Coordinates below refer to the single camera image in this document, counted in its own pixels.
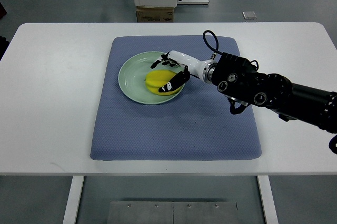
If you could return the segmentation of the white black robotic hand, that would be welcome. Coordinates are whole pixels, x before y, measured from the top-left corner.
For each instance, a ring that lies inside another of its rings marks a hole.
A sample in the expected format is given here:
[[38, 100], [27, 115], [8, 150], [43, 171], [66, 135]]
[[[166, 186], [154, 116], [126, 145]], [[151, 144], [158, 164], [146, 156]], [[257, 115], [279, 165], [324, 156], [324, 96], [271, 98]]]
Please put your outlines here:
[[172, 50], [166, 54], [162, 54], [150, 68], [154, 69], [158, 64], [169, 65], [170, 67], [183, 67], [182, 71], [178, 72], [165, 85], [157, 89], [158, 93], [163, 95], [178, 90], [190, 79], [190, 76], [194, 76], [210, 84], [217, 62], [211, 59], [200, 61], [190, 55]]

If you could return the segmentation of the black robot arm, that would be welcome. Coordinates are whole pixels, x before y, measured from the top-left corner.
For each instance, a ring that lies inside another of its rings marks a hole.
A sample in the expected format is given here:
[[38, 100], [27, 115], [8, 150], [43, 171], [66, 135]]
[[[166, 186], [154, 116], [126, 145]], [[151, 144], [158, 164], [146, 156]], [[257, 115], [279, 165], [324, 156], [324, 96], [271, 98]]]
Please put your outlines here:
[[249, 105], [265, 107], [285, 122], [300, 120], [336, 134], [336, 93], [292, 83], [280, 74], [264, 74], [257, 61], [228, 53], [206, 72], [206, 79], [225, 95], [230, 113]]

